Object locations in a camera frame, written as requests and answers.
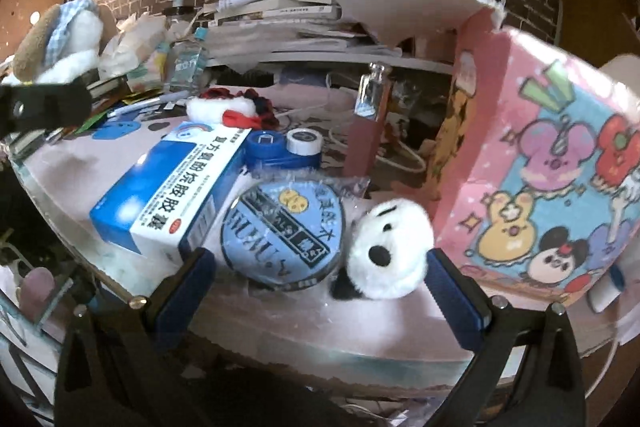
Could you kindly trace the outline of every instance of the blue and white box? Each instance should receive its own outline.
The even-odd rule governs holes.
[[[249,130],[184,122],[90,212],[103,240],[180,266],[200,247],[244,166]]]

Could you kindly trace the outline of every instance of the white shelf board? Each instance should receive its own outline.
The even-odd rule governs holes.
[[[351,64],[369,64],[384,62],[391,67],[408,70],[433,71],[434,73],[452,74],[453,66],[420,58],[391,57],[387,55],[366,55],[344,52],[278,52],[225,57],[224,62],[210,58],[207,66],[224,66],[226,64],[259,64],[261,62],[348,62]]]

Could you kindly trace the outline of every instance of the plastic bottle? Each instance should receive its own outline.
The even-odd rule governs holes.
[[[165,91],[188,90],[193,94],[200,94],[204,89],[203,71],[207,65],[204,39],[207,37],[207,29],[196,29],[193,37],[193,41],[176,42],[172,48],[169,58],[175,57],[175,60],[168,60]]]

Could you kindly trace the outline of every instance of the screw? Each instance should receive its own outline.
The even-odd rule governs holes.
[[[14,105],[14,117],[18,118],[24,111],[24,104],[22,102],[16,102]]]
[[[129,308],[132,310],[141,310],[146,306],[146,297],[137,295],[129,301]]]
[[[554,302],[551,304],[551,311],[553,311],[556,315],[564,315],[566,312],[566,308],[562,306],[559,302]]]
[[[509,305],[509,301],[503,295],[494,295],[491,297],[491,304],[499,310],[503,310]]]
[[[86,306],[84,304],[78,304],[78,306],[74,308],[74,315],[78,318],[84,317],[85,313],[86,313]]]

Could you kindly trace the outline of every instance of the barcode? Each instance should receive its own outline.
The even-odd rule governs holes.
[[[191,232],[189,233],[189,247],[191,250],[195,250],[199,247],[207,232],[209,232],[209,227],[213,223],[213,219],[216,216],[216,205],[213,201],[213,196],[209,196],[207,202],[204,204],[200,215],[198,216],[198,220],[194,223]]]

